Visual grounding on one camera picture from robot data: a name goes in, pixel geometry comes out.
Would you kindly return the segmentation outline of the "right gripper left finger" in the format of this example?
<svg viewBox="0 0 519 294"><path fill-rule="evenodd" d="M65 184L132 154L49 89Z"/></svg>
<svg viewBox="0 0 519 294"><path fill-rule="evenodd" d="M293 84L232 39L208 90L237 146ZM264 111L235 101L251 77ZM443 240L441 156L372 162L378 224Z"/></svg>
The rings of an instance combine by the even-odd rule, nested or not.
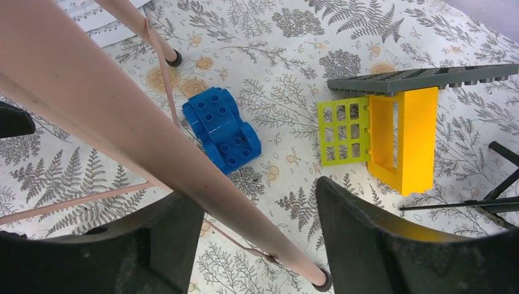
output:
<svg viewBox="0 0 519 294"><path fill-rule="evenodd" d="M82 235L1 233L2 293L187 293L204 211L172 193Z"/></svg>

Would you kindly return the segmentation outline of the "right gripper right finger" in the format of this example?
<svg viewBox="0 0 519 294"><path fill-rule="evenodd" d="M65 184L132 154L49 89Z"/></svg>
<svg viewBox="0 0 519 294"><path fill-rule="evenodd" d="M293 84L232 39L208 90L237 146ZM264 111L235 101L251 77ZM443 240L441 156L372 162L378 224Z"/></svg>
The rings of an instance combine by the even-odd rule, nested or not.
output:
<svg viewBox="0 0 519 294"><path fill-rule="evenodd" d="M518 231L469 238L400 218L328 177L316 202L335 293L517 293Z"/></svg>

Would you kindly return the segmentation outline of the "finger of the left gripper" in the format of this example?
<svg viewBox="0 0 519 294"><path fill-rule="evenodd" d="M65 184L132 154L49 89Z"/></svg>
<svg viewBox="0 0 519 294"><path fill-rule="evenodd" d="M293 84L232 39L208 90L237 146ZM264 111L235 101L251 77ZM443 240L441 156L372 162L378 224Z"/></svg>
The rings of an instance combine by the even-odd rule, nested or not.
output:
<svg viewBox="0 0 519 294"><path fill-rule="evenodd" d="M31 115L17 107L1 102L1 138L17 137L35 133Z"/></svg>

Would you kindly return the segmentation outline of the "pink music stand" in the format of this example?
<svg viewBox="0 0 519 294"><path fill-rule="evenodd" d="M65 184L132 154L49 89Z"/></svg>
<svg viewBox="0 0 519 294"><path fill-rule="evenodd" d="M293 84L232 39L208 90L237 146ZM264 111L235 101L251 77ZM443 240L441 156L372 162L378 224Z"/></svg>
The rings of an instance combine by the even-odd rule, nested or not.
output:
<svg viewBox="0 0 519 294"><path fill-rule="evenodd" d="M191 197L318 290L297 248L53 1L1 2L1 94L152 183Z"/></svg>

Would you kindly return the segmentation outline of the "sheet music page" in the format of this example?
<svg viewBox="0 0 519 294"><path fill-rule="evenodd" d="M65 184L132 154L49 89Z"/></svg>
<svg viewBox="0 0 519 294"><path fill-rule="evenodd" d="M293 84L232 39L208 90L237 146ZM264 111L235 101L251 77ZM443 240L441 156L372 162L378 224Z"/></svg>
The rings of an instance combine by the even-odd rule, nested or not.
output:
<svg viewBox="0 0 519 294"><path fill-rule="evenodd" d="M136 36L95 1L54 0L54 2L100 48Z"/></svg>

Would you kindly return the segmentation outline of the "black microphone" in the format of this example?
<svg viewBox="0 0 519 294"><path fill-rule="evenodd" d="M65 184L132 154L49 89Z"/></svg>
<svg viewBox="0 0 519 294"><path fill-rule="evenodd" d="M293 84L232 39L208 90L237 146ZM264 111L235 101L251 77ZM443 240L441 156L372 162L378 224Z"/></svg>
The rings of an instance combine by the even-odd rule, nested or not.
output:
<svg viewBox="0 0 519 294"><path fill-rule="evenodd" d="M517 225L514 225L503 217L499 216L499 213L510 213L510 212L518 212L518 196L514 197L506 197L500 198L500 195L505 192L512 184L518 181L518 154L511 151L507 147L502 144L492 141L489 144L489 148L500 156L513 163L516 166L516 170L508 176L505 180L503 180L499 185L497 185L494 189L489 191L489 193L482 200L464 200L460 203L449 203L449 204L440 204L440 205L425 205L425 206L411 206L411 207L401 207L399 211L415 211L415 210L440 210L440 209L454 209L454 208L472 208L477 212L485 216L492 223L496 224L498 227L507 229L507 230L516 230L518 229Z"/></svg>

